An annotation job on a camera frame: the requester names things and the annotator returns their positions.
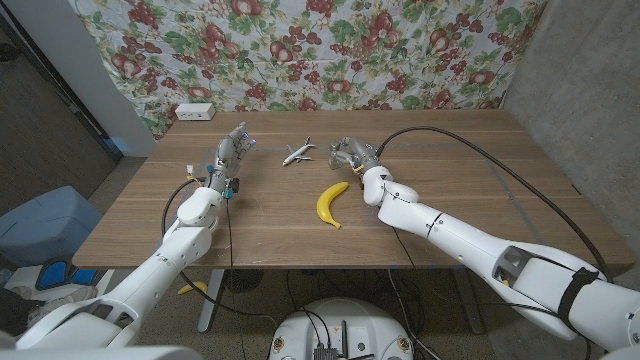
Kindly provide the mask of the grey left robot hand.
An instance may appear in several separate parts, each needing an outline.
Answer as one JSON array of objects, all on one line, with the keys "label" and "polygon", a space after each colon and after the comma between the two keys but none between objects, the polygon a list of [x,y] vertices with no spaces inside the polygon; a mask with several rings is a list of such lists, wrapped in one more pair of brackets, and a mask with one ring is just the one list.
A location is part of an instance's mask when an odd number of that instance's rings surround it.
[{"label": "grey left robot hand", "polygon": [[230,183],[239,172],[241,161],[256,143],[255,139],[249,140],[246,128],[247,124],[241,122],[216,148],[205,186],[223,196],[231,189]]}]

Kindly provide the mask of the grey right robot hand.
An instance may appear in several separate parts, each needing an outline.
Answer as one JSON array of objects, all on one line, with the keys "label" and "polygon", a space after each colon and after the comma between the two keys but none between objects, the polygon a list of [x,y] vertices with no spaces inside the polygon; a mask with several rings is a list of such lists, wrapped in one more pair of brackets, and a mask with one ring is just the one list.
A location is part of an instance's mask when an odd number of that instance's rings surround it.
[{"label": "grey right robot hand", "polygon": [[369,169],[380,165],[376,153],[377,149],[371,144],[345,137],[330,143],[328,165],[332,170],[349,165],[355,173],[364,175]]}]

